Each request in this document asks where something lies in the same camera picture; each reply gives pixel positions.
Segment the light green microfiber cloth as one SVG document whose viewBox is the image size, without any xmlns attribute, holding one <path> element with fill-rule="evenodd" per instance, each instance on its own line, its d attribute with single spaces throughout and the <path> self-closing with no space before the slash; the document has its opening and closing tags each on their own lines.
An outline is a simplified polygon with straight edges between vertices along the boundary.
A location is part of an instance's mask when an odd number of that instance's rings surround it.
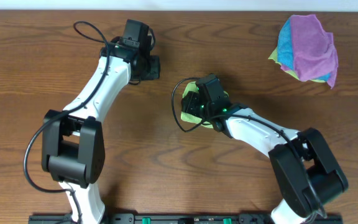
<svg viewBox="0 0 358 224">
<path fill-rule="evenodd" d="M 198 92 L 198 88 L 196 86 L 196 82 L 193 81 L 193 82 L 189 82 L 187 84 L 187 86 L 185 87 L 185 91 L 183 92 L 182 94 L 182 99 L 183 97 L 185 96 L 186 93 L 188 93 L 189 91 L 195 91 L 195 92 Z M 221 114 L 226 114 L 228 109 L 225 111 L 225 112 L 222 112 L 220 114 L 217 114 L 217 115 L 221 115 Z M 189 123 L 194 123 L 194 124 L 198 124 L 200 123 L 203 119 L 201 118 L 197 118 L 196 116 L 193 116 L 193 115 L 190 115 L 190 114 L 187 114 L 187 113 L 184 113 L 181 111 L 181 115 L 180 115 L 180 118 L 182 121 L 185 121 L 185 122 L 189 122 Z M 213 128 L 213 125 L 207 120 L 205 119 L 203 124 L 202 124 L 203 127 L 206 127 L 206 128 Z"/>
</svg>

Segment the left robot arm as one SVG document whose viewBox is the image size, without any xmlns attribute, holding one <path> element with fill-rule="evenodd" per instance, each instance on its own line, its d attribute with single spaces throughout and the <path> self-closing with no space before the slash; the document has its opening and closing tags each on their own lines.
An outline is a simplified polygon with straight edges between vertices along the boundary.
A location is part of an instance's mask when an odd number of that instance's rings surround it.
<svg viewBox="0 0 358 224">
<path fill-rule="evenodd" d="M 105 205 L 97 180 L 105 160 L 102 123 L 118 93 L 136 80 L 160 75 L 153 47 L 116 44 L 101 49 L 98 66 L 81 93 L 62 111 L 44 117 L 42 169 L 66 189 L 77 223 L 101 223 Z"/>
</svg>

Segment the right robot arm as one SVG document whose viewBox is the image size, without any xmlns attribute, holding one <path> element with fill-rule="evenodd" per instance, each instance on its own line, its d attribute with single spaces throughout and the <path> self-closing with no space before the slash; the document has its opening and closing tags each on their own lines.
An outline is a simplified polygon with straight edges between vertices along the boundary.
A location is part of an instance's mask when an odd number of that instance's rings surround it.
<svg viewBox="0 0 358 224">
<path fill-rule="evenodd" d="M 315 128 L 288 129 L 268 121 L 249 107 L 231 103 L 222 93 L 209 100 L 188 91 L 182 112 L 207 126 L 243 141 L 270 159 L 282 201 L 271 212 L 274 223 L 314 223 L 327 219 L 324 206 L 349 187 L 341 166 Z"/>
</svg>

